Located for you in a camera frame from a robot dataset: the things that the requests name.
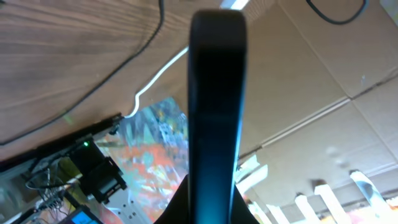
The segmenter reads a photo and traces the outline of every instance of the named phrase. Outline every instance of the abstract artwork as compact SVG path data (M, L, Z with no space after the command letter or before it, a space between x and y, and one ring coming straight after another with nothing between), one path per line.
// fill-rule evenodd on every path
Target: abstract artwork
M188 174L187 117L172 98L148 106L120 123L118 133L96 141L123 172L123 179L154 222ZM120 223L101 212L105 223Z

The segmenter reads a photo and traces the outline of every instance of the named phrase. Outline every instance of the black metal frame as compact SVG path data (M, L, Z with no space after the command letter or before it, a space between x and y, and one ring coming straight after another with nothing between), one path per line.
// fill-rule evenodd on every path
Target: black metal frame
M92 141L87 146L70 153L69 158L82 174L79 178L81 191L92 195L99 202L108 203L109 195L118 189L126 189L126 182L118 165L105 157Z
M121 114L116 114L110 118L106 118L98 123L92 124L89 127L43 144L35 149L28 150L27 152L6 161L2 161L0 163L0 178L2 180L11 179L28 170L33 171L31 169L38 163L51 160L51 158L60 153L69 151L76 147L76 144L79 142L85 141L89 138L102 138L105 134L116 128L122 119L123 117Z

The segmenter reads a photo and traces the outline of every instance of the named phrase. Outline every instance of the cardboard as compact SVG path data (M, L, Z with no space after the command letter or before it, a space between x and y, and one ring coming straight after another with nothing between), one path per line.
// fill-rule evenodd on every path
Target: cardboard
M345 96L278 5L248 29L240 154Z
M312 2L328 17L342 21L356 12L363 0ZM349 96L398 66L398 29L379 0L369 0L365 11L343 26L324 21L304 0L280 0L280 5Z
M352 103L260 150L257 159L269 174L253 189L264 203L278 206L292 203L297 192L313 195L314 179L335 189L351 182L352 169L373 176L397 165Z
M374 89L354 103L398 158L398 79Z

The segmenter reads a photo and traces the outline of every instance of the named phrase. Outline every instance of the wire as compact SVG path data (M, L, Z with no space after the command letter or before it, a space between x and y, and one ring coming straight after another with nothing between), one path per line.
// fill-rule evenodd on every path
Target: wire
M362 12L366 9L368 6L368 0L363 0L362 6L359 8L359 10L349 19L345 21L335 21L333 19L330 19L329 17L325 16L319 9L311 2L311 0L307 0L308 5L320 16L323 20L334 24L334 25L345 25L347 23L350 23L354 21Z
M55 220L54 221L58 221L58 210L57 210L57 206L54 205L54 208L51 209L52 212L55 212Z
M50 215L51 215L51 218L55 221L55 217L54 217L54 215L52 214L52 208L50 209L49 213L50 213Z
M157 73L156 75L150 80L150 82L142 88L140 91L138 91L134 97L135 103L134 103L134 109L133 111L125 116L124 118L132 118L138 111L139 109L139 97L145 93L155 82L156 80L175 62L177 61L181 56L183 56L185 53L187 53L188 47L185 47L180 53L178 53L176 56L174 56L169 62L167 62Z
M52 185L43 185L43 186L35 187L35 186L30 186L28 183L29 182L26 182L25 186L31 190L53 189L53 188L57 188L57 187L63 187L66 185L73 185L73 183L64 183L64 184L52 184Z
M66 212L61 211L61 208L58 208L58 211L60 211L60 213L62 213L64 215L68 216L68 214Z
M138 50L136 53L125 59L123 63L121 63L118 67L116 67L106 78L104 78L102 81L100 81L93 89L91 89L88 93L86 93L83 97L81 97L77 102L75 102L73 105L71 105L69 108L63 110L59 115L56 115L54 118L50 119L49 121L45 122L44 124L38 125L36 128L32 128L18 136L12 137L10 139L7 139L5 141L0 142L0 146L5 146L9 143L12 143L20 138L23 138L29 134L32 134L54 122L56 122L58 119L62 118L69 112L71 112L73 109L75 109L80 103L85 101L89 96L91 96L94 92L96 92L100 87L102 87L106 82L108 82L112 77L115 76L120 70L122 70L131 60L135 59L138 57L143 51L145 51L146 48L148 48L149 44L153 41L155 36L159 33L160 28L162 27L164 23L164 0L159 0L159 23L156 27L156 30L152 33L152 35L149 37L147 42L141 47L140 50Z
M53 159L51 159L51 160L49 161L49 163L48 163L47 166L45 166L45 167L42 168L41 170L35 172L34 174L32 174L32 175L26 180L25 186L26 186L27 188L31 189L31 188L29 187L28 183L29 183L29 182L32 182L34 179L38 178L40 174L43 174L44 172L48 171L48 170L50 169L50 167L52 166L52 163L53 163L54 161L56 161L57 159L62 158L62 157L64 157L64 155L59 155L59 156L56 156L56 157L54 157Z

